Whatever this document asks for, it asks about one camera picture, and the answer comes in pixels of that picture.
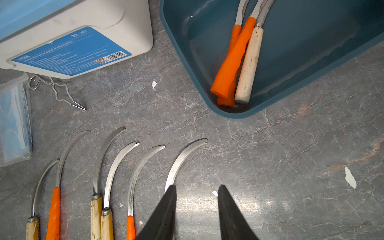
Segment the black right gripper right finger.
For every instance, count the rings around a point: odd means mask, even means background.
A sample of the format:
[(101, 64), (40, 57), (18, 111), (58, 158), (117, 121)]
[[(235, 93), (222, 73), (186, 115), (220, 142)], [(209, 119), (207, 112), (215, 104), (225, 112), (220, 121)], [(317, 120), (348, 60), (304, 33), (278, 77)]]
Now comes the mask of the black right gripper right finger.
[(218, 190), (222, 240), (258, 240), (225, 185)]

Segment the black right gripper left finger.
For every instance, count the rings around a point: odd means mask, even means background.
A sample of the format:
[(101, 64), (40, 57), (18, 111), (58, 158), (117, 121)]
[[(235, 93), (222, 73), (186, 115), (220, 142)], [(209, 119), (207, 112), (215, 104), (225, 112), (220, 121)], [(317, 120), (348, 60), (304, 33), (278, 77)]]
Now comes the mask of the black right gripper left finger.
[(170, 185), (136, 240), (172, 240), (176, 222), (177, 188)]

